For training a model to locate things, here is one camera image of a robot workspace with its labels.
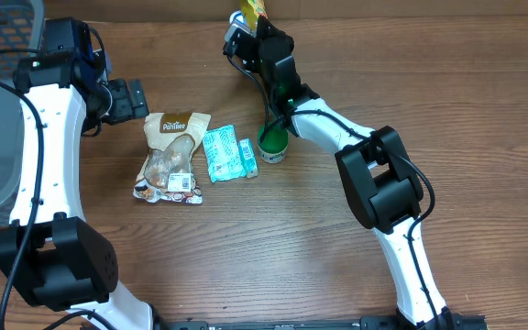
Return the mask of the teal wet wipes pack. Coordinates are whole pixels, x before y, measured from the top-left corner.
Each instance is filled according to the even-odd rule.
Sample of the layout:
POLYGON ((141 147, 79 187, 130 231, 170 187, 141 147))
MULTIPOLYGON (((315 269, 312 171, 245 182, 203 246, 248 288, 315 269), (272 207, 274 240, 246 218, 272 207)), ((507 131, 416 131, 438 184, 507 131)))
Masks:
POLYGON ((203 149, 207 159, 211 182, 224 182, 246 176, 236 131, 232 125, 208 130, 203 137, 203 149))

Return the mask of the green lid jar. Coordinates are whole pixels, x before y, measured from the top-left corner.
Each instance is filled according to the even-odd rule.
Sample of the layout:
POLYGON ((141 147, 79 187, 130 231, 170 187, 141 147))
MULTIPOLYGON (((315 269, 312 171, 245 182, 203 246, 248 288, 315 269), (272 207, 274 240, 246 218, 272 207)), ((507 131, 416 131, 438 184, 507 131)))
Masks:
POLYGON ((289 137, 284 128, 275 126, 264 135, 265 127, 262 126, 258 131, 258 155, 260 158, 270 164, 282 161, 286 155, 289 137))

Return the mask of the brown snack bag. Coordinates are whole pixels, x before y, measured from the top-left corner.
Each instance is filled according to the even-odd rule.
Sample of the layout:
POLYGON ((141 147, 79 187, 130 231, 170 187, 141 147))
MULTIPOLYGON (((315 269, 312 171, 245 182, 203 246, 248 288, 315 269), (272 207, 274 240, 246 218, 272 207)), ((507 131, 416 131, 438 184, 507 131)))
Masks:
POLYGON ((201 113, 148 115, 144 124, 148 155, 133 196, 151 204, 201 204, 203 195, 193 173, 192 157, 210 121, 209 115, 201 113))

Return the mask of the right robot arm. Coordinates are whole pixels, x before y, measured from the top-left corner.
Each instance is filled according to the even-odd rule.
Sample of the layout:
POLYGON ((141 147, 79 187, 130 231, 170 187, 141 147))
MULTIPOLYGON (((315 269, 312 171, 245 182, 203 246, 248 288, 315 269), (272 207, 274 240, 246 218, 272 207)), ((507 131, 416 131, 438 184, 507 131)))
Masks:
POLYGON ((361 126, 332 110, 303 83, 292 56, 294 41, 264 16, 255 25, 236 11, 229 18, 224 54, 255 82, 266 111, 261 140, 286 129, 334 155, 347 204, 374 232, 397 294, 396 329, 452 329, 456 322, 438 291, 422 240, 429 215, 420 202, 435 192, 414 165, 397 131, 361 126))

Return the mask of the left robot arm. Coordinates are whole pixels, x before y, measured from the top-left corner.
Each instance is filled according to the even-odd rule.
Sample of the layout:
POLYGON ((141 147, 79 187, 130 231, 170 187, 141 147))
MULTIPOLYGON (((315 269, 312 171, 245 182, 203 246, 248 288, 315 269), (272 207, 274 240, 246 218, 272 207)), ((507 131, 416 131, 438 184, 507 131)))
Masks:
POLYGON ((98 33, 71 17, 47 21, 42 46, 21 55, 8 87, 24 137, 15 205, 0 230, 5 293, 100 329, 159 328, 153 307, 120 282, 112 244, 86 223, 79 188, 82 134, 145 117, 140 82, 110 79, 98 33))

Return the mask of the small teal tissue pack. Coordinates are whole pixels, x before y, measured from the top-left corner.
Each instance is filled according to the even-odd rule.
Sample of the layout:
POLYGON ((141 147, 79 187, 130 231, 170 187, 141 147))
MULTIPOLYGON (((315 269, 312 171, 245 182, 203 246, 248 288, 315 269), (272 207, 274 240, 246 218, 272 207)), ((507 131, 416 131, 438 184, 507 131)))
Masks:
POLYGON ((238 142, 238 147, 240 151, 242 165, 246 172, 246 177, 257 177, 259 175, 259 169, 256 160, 256 155, 254 153, 250 140, 248 138, 241 139, 238 142))

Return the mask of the yellow dish soap bottle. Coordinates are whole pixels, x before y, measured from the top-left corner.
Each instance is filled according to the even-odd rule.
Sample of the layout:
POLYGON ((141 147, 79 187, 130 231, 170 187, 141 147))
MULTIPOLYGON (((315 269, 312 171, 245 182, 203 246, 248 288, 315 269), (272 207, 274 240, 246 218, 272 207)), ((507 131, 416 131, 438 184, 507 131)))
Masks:
POLYGON ((239 6, 245 24, 256 35, 259 18, 267 17, 264 0, 240 0, 239 6))

